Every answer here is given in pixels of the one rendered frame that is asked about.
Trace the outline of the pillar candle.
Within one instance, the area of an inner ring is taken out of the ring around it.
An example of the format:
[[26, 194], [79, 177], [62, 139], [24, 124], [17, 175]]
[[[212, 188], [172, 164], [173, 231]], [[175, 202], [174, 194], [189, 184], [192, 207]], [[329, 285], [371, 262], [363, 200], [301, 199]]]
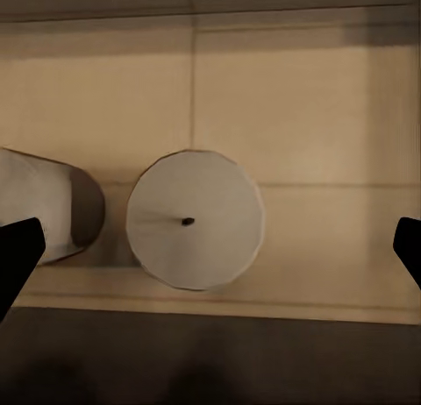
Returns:
[[211, 291], [238, 279], [265, 238], [258, 182], [222, 153], [196, 149], [156, 161], [128, 198], [133, 254], [174, 289]]
[[0, 227], [37, 217], [46, 250], [35, 267], [87, 250], [104, 225], [105, 200], [84, 169], [0, 148]]

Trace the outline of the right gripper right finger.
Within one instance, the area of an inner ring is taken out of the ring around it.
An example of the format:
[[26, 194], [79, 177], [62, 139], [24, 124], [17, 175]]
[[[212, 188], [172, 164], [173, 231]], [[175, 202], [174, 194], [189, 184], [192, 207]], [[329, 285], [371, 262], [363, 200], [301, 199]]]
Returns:
[[393, 247], [421, 288], [421, 221], [402, 217], [396, 228]]

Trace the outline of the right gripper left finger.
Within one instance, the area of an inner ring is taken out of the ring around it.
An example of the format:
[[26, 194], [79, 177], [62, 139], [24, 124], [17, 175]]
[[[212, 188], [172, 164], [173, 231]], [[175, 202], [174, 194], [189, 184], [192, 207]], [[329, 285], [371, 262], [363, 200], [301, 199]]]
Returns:
[[45, 250], [37, 217], [0, 227], [0, 323]]

